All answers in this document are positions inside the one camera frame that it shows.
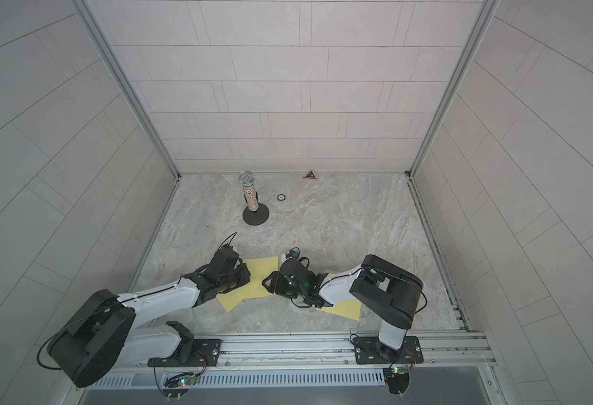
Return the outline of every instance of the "yellow paper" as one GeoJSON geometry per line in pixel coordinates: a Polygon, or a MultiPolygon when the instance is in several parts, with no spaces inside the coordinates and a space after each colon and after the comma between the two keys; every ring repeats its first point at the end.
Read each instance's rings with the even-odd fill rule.
{"type": "Polygon", "coordinates": [[[328,312],[333,315],[343,316],[349,320],[359,321],[359,309],[361,304],[358,299],[349,299],[348,301],[341,301],[333,306],[324,306],[318,308],[319,311],[328,312]]]}
{"type": "Polygon", "coordinates": [[[278,256],[264,259],[247,259],[244,263],[247,264],[247,269],[249,269],[249,282],[226,294],[218,294],[216,296],[227,312],[234,309],[244,299],[262,298],[271,295],[263,287],[262,282],[272,271],[278,271],[278,256]]]}

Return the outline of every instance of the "wire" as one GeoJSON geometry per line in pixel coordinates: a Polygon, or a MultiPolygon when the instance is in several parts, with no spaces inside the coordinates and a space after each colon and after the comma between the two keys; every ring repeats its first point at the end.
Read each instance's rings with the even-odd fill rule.
{"type": "Polygon", "coordinates": [[[228,243],[228,244],[231,244],[231,243],[234,241],[234,238],[236,237],[236,234],[237,234],[237,233],[238,233],[238,232],[234,232],[234,233],[232,233],[231,235],[227,236],[227,238],[226,238],[226,239],[224,239],[224,240],[222,241],[222,243],[220,243],[220,246],[218,246],[218,249],[219,249],[220,247],[223,247],[223,246],[225,245],[225,242],[226,242],[227,240],[229,240],[229,238],[231,238],[231,240],[229,240],[229,243],[228,243]]]}

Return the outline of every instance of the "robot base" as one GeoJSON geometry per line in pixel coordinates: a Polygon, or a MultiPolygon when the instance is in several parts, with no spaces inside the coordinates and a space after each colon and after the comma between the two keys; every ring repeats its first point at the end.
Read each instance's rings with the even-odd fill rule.
{"type": "MultiPolygon", "coordinates": [[[[355,360],[357,361],[357,364],[389,363],[380,357],[380,353],[376,347],[377,340],[377,336],[359,336],[353,339],[356,347],[360,348],[360,351],[357,352],[356,350],[355,353],[355,360]]],[[[418,342],[418,338],[416,336],[407,336],[402,342],[402,353],[400,354],[398,360],[394,361],[394,363],[412,364],[414,361],[416,364],[420,364],[424,361],[422,351],[420,351],[420,342],[418,342]],[[414,359],[409,356],[409,353],[407,353],[406,350],[414,355],[414,359]]]]}

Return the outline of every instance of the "vent grille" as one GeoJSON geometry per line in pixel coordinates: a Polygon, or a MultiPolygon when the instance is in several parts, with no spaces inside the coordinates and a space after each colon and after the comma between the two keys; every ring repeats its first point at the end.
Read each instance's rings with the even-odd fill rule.
{"type": "MultiPolygon", "coordinates": [[[[159,383],[179,374],[157,372],[159,383]]],[[[339,385],[384,385],[382,369],[313,370],[213,370],[204,373],[192,389],[237,387],[296,387],[339,385]]],[[[156,389],[152,372],[108,373],[87,389],[156,389]]]]}

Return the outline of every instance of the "black mounting plate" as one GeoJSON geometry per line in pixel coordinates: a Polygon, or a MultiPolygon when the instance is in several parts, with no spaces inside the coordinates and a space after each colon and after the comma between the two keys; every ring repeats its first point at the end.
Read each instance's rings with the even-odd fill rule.
{"type": "MultiPolygon", "coordinates": [[[[214,367],[217,364],[217,359],[220,356],[220,339],[195,339],[193,341],[193,350],[200,351],[206,358],[206,365],[214,367]],[[217,350],[217,354],[213,355],[213,350],[217,350]]],[[[172,358],[150,358],[148,359],[148,367],[203,367],[204,362],[200,356],[193,356],[186,364],[178,364],[172,358]]]]}
{"type": "MultiPolygon", "coordinates": [[[[378,354],[378,349],[376,348],[377,339],[377,336],[356,336],[353,338],[353,342],[355,342],[357,346],[363,347],[359,353],[355,353],[357,364],[388,364],[382,360],[378,354]]],[[[395,363],[412,364],[414,361],[416,364],[422,363],[424,361],[422,351],[417,351],[417,347],[420,350],[420,342],[418,341],[418,338],[416,336],[406,336],[405,340],[402,342],[402,353],[395,363]],[[414,355],[413,361],[409,356],[409,353],[405,350],[410,351],[414,355]]]]}

